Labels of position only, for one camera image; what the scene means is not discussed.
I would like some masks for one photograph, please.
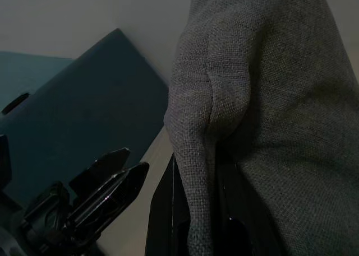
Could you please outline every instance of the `black plastic part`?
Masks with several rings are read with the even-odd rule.
[[[279,235],[254,188],[232,157],[216,153],[214,255],[283,255]],[[146,256],[186,256],[190,213],[174,157],[151,202]]]
[[[29,96],[30,96],[30,94],[27,92],[27,93],[25,93],[23,95],[20,95],[19,97],[15,98],[14,100],[11,101],[10,104],[8,104],[1,111],[1,113],[4,114],[4,115],[8,114],[11,110],[13,110],[17,106],[19,106],[23,101],[25,101]]]
[[[67,227],[76,231],[79,246],[95,241],[101,232],[139,195],[149,164],[143,162],[111,177],[68,217]]]
[[[62,232],[70,210],[69,196],[61,182],[39,195],[27,208],[21,230],[31,246],[46,252],[65,238]]]
[[[0,135],[0,190],[11,180],[11,164],[7,137]]]
[[[120,172],[129,155],[130,150],[127,148],[122,148],[104,155],[70,181],[70,187],[78,197],[87,197],[101,186],[101,184],[110,179],[112,175]]]
[[[135,200],[146,179],[149,164],[145,162],[122,169],[128,153],[122,149],[106,154],[84,171],[75,183],[94,184],[80,190],[74,206],[60,182],[35,199],[20,229],[27,245],[42,256],[92,255],[89,248]]]
[[[187,256],[190,213],[174,156],[153,195],[146,256]]]

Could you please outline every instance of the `dark teal panel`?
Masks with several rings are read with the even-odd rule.
[[[167,87],[115,30],[3,118],[13,170],[5,192],[26,205],[121,147],[132,151],[127,165],[136,164],[166,106]]]
[[[19,95],[33,94],[73,60],[0,52],[0,110]]]

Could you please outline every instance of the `woven fabric texture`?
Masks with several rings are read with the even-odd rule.
[[[289,255],[359,255],[358,85],[325,0],[192,0],[164,121],[191,256],[213,255],[219,143]]]

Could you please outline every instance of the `gray fabric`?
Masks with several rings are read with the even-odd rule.
[[[290,255],[359,255],[358,89],[325,0],[192,0],[165,125],[192,256],[213,253],[222,140]]]

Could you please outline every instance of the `white wall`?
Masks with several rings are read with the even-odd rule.
[[[327,0],[354,72],[359,78],[359,0]]]
[[[77,58],[117,27],[97,0],[0,0],[0,50]]]
[[[328,0],[359,76],[357,0]],[[190,0],[0,0],[0,51],[77,58],[119,27],[168,80]]]

